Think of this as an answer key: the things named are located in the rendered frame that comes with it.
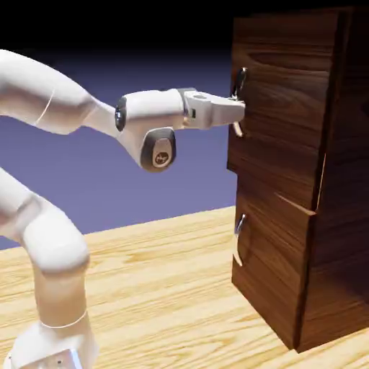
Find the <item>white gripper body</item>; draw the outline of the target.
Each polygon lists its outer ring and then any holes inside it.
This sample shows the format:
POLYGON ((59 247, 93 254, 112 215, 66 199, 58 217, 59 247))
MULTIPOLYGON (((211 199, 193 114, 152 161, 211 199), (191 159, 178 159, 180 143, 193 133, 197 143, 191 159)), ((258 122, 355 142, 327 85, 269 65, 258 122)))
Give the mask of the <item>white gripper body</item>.
POLYGON ((230 125, 244 119, 246 108, 244 102, 213 94, 206 94, 206 97, 209 102, 206 110, 206 128, 230 125))

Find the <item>long curved metal handle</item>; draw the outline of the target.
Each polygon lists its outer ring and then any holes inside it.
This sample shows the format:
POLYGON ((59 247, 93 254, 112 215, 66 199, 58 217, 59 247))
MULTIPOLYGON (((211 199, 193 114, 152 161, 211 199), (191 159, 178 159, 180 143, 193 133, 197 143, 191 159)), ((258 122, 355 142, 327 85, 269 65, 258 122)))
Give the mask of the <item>long curved metal handle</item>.
MULTIPOLYGON (((248 68, 246 67, 241 67, 238 70, 235 81, 234 81, 232 93, 231 93, 232 100, 236 100, 236 101, 240 100, 241 92, 242 92, 242 89, 244 88, 245 81, 247 78, 247 73, 248 73, 248 68)), ((241 138, 244 134, 241 129, 240 122, 234 122, 233 127, 234 127, 234 132, 236 136, 241 138)))

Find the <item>dark wooden large cabinet door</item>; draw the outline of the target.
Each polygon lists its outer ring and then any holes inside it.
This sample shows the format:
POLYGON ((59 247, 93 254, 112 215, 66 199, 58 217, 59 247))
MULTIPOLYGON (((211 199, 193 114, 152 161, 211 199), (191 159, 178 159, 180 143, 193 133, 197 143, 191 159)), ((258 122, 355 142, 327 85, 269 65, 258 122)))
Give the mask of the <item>dark wooden large cabinet door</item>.
POLYGON ((338 11, 234 20, 232 69, 247 69, 243 136, 228 137, 228 167, 316 208, 321 135, 338 11))

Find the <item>dark wooden cabinet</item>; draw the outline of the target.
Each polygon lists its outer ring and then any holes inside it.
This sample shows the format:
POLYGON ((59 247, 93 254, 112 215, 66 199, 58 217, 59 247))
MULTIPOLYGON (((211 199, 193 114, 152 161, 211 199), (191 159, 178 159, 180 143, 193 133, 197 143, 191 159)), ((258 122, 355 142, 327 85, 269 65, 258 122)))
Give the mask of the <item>dark wooden cabinet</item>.
POLYGON ((369 327, 369 6, 264 14, 323 10, 338 11, 338 23, 298 352, 369 327))

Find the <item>dark wooden small cabinet door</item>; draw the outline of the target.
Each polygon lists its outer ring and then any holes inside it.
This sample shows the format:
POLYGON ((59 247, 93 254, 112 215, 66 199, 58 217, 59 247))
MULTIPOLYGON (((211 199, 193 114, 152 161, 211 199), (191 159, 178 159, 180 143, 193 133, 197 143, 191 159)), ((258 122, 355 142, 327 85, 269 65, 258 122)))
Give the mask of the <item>dark wooden small cabinet door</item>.
POLYGON ((306 250, 315 212, 251 177, 238 177, 241 264, 232 282, 290 349, 297 346, 306 250))

